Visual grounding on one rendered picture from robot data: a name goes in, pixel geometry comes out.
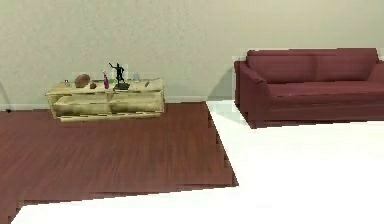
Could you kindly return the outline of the dark red sofa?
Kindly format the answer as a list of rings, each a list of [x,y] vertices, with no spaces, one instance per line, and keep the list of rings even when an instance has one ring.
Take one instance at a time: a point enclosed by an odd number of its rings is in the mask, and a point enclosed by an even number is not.
[[[384,121],[374,48],[250,50],[234,70],[235,105],[253,129]]]

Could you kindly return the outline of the brown round lump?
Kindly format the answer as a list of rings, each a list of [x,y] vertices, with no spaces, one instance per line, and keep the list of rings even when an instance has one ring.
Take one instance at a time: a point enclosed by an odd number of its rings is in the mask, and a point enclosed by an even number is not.
[[[88,74],[81,74],[76,77],[74,84],[76,88],[84,88],[90,82],[90,76]]]

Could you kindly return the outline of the black figure statue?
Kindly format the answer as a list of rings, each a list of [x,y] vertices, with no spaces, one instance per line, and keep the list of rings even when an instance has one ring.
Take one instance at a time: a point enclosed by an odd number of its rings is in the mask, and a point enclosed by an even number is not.
[[[123,78],[124,68],[120,66],[119,63],[116,65],[110,64],[110,67],[116,70],[116,80],[117,84],[115,85],[115,90],[128,90],[130,84],[126,83]]]

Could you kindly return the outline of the pale wooden low cabinet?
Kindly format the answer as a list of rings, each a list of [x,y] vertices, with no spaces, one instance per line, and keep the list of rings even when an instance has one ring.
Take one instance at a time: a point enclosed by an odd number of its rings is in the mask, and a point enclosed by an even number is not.
[[[127,80],[128,90],[105,89],[102,80],[76,88],[66,87],[63,82],[45,93],[54,118],[62,122],[117,120],[121,118],[159,117],[165,110],[164,80],[162,78],[141,79],[136,83]]]

